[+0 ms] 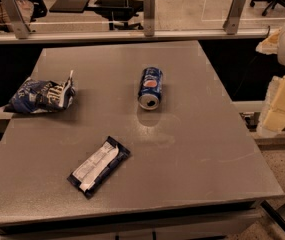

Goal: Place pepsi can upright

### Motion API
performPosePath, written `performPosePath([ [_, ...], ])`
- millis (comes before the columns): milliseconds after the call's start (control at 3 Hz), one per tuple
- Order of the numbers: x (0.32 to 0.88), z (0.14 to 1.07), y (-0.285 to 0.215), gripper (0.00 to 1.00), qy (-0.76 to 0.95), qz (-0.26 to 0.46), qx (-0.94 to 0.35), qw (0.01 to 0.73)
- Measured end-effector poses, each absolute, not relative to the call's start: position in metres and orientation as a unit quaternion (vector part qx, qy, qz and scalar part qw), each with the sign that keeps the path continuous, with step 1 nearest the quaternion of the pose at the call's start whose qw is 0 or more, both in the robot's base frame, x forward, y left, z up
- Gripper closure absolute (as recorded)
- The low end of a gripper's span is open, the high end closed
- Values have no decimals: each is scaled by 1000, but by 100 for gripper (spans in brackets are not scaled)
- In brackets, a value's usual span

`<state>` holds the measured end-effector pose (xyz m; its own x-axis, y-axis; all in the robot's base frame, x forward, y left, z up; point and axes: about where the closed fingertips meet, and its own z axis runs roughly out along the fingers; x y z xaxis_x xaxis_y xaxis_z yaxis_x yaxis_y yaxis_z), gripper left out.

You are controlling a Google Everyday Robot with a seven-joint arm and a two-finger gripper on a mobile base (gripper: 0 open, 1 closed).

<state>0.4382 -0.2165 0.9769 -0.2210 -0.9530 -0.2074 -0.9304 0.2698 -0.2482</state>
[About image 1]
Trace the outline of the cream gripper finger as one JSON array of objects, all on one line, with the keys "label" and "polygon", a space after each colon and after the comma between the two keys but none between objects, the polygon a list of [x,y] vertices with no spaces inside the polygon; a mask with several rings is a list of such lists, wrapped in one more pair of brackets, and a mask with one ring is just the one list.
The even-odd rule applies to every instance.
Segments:
[{"label": "cream gripper finger", "polygon": [[266,39],[261,41],[257,45],[256,51],[265,55],[276,54],[278,50],[278,40],[280,32],[281,30],[277,29],[272,34],[270,34]]},{"label": "cream gripper finger", "polygon": [[285,75],[274,76],[269,83],[262,111],[259,116],[257,133],[272,138],[285,128]]}]

